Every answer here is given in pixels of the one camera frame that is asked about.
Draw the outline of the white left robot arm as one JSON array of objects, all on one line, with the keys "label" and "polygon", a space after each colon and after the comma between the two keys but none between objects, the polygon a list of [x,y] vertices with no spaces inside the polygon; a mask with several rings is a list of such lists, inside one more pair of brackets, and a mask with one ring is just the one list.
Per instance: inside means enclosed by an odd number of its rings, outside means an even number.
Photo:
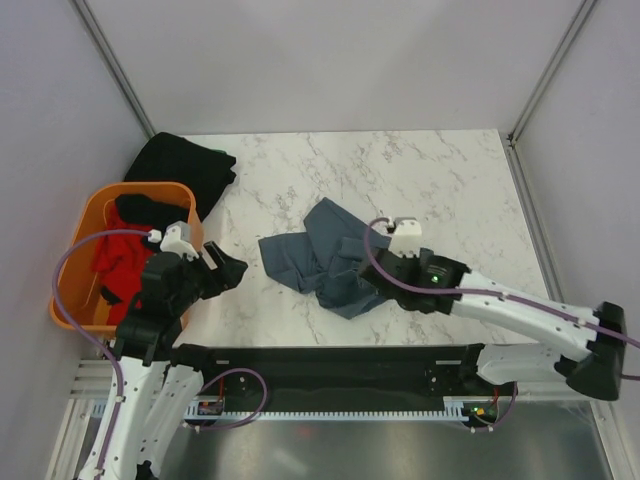
[{"label": "white left robot arm", "polygon": [[156,479],[187,407],[219,382],[204,346],[174,345],[193,304],[236,288],[248,265],[214,242],[197,252],[186,241],[152,255],[140,275],[113,347],[113,369],[100,427],[81,479]]}]

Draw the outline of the grey-blue t-shirt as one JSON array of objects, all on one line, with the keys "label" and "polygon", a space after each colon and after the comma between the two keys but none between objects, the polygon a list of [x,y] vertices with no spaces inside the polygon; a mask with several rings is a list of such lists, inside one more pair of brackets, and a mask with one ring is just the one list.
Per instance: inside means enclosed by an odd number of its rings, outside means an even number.
[{"label": "grey-blue t-shirt", "polygon": [[386,302],[358,274],[366,259],[363,221],[323,198],[303,224],[303,232],[258,241],[269,278],[301,294],[315,294],[322,308],[348,320]]}]

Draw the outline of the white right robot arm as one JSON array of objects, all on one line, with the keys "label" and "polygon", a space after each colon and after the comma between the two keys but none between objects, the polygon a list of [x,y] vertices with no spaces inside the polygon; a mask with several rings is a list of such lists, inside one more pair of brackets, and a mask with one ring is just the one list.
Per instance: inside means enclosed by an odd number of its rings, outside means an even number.
[{"label": "white right robot arm", "polygon": [[478,320],[529,338],[527,344],[467,345],[457,377],[469,393],[520,382],[562,381],[596,400],[619,397],[626,325],[623,309],[615,304],[589,309],[540,299],[427,250],[400,257],[375,248],[358,274],[407,311]]}]

